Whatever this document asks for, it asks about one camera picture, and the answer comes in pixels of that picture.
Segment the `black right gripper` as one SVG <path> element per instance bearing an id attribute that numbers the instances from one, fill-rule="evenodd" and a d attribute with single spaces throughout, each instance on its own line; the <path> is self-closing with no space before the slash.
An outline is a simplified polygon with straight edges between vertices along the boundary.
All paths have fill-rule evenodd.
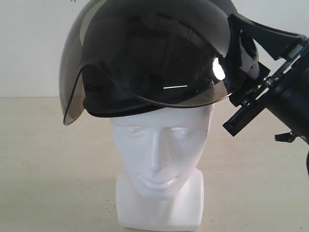
<path id="1" fill-rule="evenodd" d="M 309 38 L 265 26 L 237 13 L 228 19 L 254 39 L 274 59 L 285 62 L 272 76 L 259 61 L 247 62 L 239 71 L 240 83 L 228 99 L 241 108 L 223 124 L 237 135 L 264 109 L 285 124 L 283 137 L 309 135 Z"/>

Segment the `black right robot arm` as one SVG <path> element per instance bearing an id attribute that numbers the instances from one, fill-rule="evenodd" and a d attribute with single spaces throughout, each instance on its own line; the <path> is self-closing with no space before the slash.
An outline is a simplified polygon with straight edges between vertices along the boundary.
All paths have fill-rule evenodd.
<path id="1" fill-rule="evenodd" d="M 228 17 L 234 28 L 255 40 L 273 60 L 285 62 L 272 74 L 262 63 L 257 77 L 247 75 L 229 100 L 240 108 L 223 124 L 236 136 L 264 109 L 268 109 L 290 132 L 276 134 L 278 142 L 300 137 L 309 142 L 309 38 L 272 28 L 236 13 Z"/>

